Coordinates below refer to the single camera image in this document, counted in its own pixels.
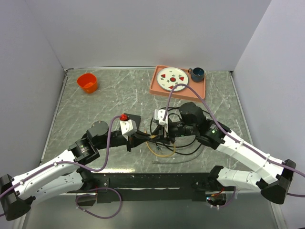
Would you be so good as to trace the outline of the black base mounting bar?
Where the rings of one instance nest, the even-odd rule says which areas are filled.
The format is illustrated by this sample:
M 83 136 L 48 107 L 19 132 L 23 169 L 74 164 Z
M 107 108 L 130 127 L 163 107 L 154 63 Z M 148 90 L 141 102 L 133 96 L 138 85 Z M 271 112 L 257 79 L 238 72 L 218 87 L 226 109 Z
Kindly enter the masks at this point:
M 223 186 L 209 173 L 85 173 L 85 184 L 70 193 L 96 193 L 98 203 L 118 201 L 113 188 L 122 201 L 191 200 L 206 201 L 206 193 L 232 191 Z

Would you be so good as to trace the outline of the dark blue mug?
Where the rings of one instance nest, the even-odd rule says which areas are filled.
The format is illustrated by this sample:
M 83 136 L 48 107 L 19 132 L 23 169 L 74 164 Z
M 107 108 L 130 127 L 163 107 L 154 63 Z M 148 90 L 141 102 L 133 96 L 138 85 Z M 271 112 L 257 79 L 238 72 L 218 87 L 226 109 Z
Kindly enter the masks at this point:
M 194 69 L 189 68 L 188 73 L 190 74 L 191 80 L 195 83 L 200 83 L 205 79 L 205 70 L 200 67 Z

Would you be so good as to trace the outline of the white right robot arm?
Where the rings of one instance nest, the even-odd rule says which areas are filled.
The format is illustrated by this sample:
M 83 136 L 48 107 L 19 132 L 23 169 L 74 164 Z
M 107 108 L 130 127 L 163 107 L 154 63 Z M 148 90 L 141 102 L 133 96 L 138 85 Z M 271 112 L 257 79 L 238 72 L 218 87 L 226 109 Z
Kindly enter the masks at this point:
M 215 166 L 208 178 L 211 189 L 248 189 L 260 192 L 265 199 L 275 204 L 284 203 L 294 176 L 294 161 L 283 161 L 255 148 L 227 126 L 207 119 L 202 108 L 193 102 L 184 103 L 179 113 L 181 120 L 173 122 L 164 109 L 156 109 L 153 121 L 157 128 L 153 134 L 162 133 L 169 140 L 193 135 L 202 145 L 224 153 L 250 169 L 241 171 Z

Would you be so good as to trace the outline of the orange plastic cup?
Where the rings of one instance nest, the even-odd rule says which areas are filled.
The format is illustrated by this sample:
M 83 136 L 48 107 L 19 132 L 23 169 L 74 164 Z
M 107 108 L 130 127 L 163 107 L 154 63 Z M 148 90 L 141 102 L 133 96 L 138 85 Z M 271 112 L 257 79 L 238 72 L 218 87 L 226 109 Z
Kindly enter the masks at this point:
M 87 94 L 91 94 L 98 89 L 97 77 L 92 73 L 85 73 L 77 79 L 79 87 Z

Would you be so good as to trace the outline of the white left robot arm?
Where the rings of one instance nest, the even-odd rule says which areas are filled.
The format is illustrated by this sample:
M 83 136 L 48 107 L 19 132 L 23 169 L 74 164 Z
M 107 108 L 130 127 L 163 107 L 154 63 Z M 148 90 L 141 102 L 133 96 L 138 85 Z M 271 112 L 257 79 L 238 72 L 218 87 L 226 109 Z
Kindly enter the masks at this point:
M 139 131 L 133 120 L 120 121 L 120 129 L 112 131 L 112 124 L 97 121 L 84 136 L 49 162 L 18 176 L 8 174 L 0 178 L 1 216 L 15 220 L 31 207 L 62 193 L 94 187 L 92 172 L 105 169 L 110 147 L 126 145 L 128 150 L 151 140 Z

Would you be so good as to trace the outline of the white strawberry pattern plate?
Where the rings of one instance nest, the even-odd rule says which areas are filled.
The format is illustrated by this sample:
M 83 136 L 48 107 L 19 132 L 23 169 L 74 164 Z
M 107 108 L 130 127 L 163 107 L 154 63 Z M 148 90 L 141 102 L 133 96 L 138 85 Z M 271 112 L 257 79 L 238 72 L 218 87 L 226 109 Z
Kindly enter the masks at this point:
M 189 83 L 189 78 L 186 72 L 175 67 L 166 67 L 161 69 L 158 72 L 156 79 L 158 85 L 166 91 L 171 91 L 177 84 L 182 83 L 187 85 Z

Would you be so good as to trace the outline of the black network switch box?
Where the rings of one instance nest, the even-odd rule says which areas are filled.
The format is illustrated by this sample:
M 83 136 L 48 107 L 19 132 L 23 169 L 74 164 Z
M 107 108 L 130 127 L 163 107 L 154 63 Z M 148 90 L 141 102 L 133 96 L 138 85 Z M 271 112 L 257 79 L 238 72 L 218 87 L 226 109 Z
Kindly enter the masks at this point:
M 140 115 L 135 115 L 135 114 L 128 114 L 128 113 L 125 113 L 125 115 L 128 116 L 128 119 L 131 119 L 136 123 L 136 127 L 137 127 L 137 130 L 138 130 L 139 127 L 140 127 L 140 124 L 141 124 L 141 116 Z

